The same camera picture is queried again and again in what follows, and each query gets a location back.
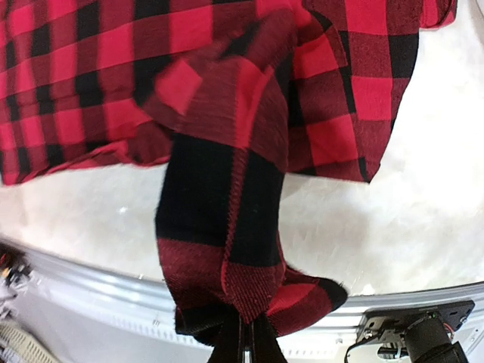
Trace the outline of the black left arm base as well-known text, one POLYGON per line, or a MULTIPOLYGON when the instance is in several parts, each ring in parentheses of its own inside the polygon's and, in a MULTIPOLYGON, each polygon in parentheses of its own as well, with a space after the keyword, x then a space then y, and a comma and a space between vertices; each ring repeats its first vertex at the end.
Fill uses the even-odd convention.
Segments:
POLYGON ((19 292, 32 280, 32 268, 24 252, 1 244, 1 285, 19 292))

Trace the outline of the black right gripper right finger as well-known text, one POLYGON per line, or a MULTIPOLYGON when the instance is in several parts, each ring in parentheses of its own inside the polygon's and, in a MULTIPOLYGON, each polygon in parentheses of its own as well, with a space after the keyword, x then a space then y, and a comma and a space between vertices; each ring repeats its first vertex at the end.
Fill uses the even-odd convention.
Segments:
POLYGON ((251 324, 251 362, 287 363, 266 315, 260 315, 251 324))

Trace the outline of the red black plaid flannel shirt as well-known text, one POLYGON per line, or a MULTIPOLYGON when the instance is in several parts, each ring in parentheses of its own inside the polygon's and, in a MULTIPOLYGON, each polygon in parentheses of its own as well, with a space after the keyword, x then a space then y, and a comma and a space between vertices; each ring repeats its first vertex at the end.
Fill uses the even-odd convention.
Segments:
POLYGON ((244 348, 344 304, 284 260, 284 176, 369 182, 454 1, 3 1, 1 176, 168 166, 155 223, 180 334, 244 348))

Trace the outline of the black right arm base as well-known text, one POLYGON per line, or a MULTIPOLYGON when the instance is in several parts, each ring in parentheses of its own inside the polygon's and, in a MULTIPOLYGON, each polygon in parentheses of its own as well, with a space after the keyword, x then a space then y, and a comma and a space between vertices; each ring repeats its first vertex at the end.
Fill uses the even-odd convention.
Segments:
POLYGON ((355 343, 345 354, 361 346, 378 345, 377 355, 393 359, 408 357, 411 362, 467 362, 455 333, 475 307, 473 300, 434 306, 373 309, 364 313, 355 343))

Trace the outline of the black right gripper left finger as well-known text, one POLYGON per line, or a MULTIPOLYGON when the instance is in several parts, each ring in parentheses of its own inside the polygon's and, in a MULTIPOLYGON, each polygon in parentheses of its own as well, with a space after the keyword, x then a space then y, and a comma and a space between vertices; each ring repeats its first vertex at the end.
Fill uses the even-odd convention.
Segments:
POLYGON ((239 315, 228 316, 216 339, 208 363, 244 362, 244 323, 239 315))

